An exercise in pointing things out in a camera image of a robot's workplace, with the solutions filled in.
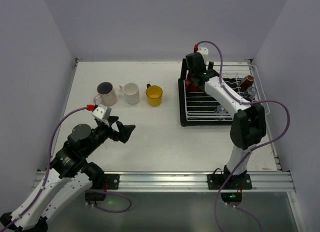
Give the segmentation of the white faceted mug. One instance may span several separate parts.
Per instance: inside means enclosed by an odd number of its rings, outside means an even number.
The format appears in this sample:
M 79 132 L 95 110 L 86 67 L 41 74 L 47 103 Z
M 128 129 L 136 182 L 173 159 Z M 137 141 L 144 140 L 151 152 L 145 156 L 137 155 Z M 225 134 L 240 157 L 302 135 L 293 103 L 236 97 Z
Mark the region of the white faceted mug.
M 140 91 L 137 84 L 130 82 L 124 85 L 119 85 L 119 89 L 124 94 L 124 99 L 128 104 L 135 105 L 139 103 Z

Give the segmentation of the red mug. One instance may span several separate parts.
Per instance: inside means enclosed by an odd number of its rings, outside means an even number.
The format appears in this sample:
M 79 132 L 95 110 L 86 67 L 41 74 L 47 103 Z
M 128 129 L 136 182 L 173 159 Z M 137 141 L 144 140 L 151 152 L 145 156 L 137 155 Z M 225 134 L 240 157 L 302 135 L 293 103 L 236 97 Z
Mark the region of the red mug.
M 187 74 L 186 80 L 185 80 L 185 88 L 188 92 L 200 92 L 201 90 L 196 87 L 193 82 L 190 79 L 190 75 Z

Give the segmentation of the pale pink mug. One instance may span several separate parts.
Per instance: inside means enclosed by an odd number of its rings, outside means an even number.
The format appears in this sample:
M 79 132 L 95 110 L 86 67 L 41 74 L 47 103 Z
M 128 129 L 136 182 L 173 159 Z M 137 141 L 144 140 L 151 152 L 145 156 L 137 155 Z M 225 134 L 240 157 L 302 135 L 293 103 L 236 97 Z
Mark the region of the pale pink mug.
M 117 96 L 113 85 L 110 82 L 102 82 L 97 86 L 97 95 L 93 98 L 94 104 L 113 106 L 117 102 Z

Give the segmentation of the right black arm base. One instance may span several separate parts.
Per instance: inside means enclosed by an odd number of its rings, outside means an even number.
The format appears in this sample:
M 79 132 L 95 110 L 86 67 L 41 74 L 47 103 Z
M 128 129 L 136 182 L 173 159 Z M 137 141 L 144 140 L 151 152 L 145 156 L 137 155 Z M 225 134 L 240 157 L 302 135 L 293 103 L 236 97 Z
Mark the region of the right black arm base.
M 229 172 L 227 168 L 224 167 L 223 170 L 217 168 L 213 173 L 208 174 L 207 185 L 209 190 L 218 190 L 225 180 L 228 178 Z M 251 190 L 253 188 L 251 177 L 245 171 L 240 175 L 232 175 L 228 180 L 226 185 L 223 187 L 223 190 L 231 190 L 232 192 L 220 193 L 220 197 L 224 203 L 229 205 L 238 206 L 243 200 L 243 190 Z

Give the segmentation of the yellow mug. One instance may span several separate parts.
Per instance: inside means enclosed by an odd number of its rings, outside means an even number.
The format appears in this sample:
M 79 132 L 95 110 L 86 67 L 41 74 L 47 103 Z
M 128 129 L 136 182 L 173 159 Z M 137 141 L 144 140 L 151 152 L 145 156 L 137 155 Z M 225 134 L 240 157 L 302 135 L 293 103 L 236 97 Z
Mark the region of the yellow mug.
M 157 85 L 146 85 L 147 103 L 150 106 L 157 107 L 162 103 L 163 90 Z

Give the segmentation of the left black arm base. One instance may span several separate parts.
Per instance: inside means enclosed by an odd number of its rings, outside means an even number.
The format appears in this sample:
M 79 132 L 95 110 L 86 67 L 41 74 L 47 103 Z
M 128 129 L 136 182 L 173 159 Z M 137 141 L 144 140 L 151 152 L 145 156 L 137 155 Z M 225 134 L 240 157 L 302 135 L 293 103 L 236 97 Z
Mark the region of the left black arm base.
M 119 187 L 120 175 L 119 174 L 103 174 L 99 175 L 97 179 L 93 180 L 92 186 L 89 190 L 98 190 L 107 192 L 109 190 L 117 190 Z M 88 192 L 84 194 L 86 202 L 100 202 L 106 198 L 105 194 L 98 192 Z

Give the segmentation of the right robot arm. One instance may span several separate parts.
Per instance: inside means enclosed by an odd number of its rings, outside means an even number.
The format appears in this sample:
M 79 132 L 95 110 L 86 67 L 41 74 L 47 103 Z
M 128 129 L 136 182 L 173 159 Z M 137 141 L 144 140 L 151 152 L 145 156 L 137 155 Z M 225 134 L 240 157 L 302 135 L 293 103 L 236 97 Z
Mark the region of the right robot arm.
M 225 173 L 240 176 L 247 172 L 250 150 L 266 135 L 265 109 L 260 103 L 251 103 L 238 95 L 214 69 L 208 69 L 201 53 L 185 56 L 182 64 L 188 70 L 187 78 L 201 92 L 213 97 L 231 115 L 230 138 L 233 149 L 225 165 Z

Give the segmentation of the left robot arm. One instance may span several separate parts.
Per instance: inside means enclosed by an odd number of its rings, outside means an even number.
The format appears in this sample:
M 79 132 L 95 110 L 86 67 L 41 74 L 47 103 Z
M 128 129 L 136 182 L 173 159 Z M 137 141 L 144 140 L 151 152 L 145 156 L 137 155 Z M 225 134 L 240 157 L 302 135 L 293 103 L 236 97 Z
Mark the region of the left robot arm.
M 43 180 L 28 199 L 14 212 L 1 216 L 4 229 L 22 232 L 42 225 L 46 206 L 78 173 L 87 176 L 90 189 L 104 189 L 107 182 L 103 170 L 93 162 L 88 163 L 87 157 L 107 139 L 122 143 L 129 140 L 135 125 L 123 125 L 118 119 L 112 116 L 106 121 L 96 120 L 94 129 L 87 124 L 76 125 L 55 158 L 48 163 Z

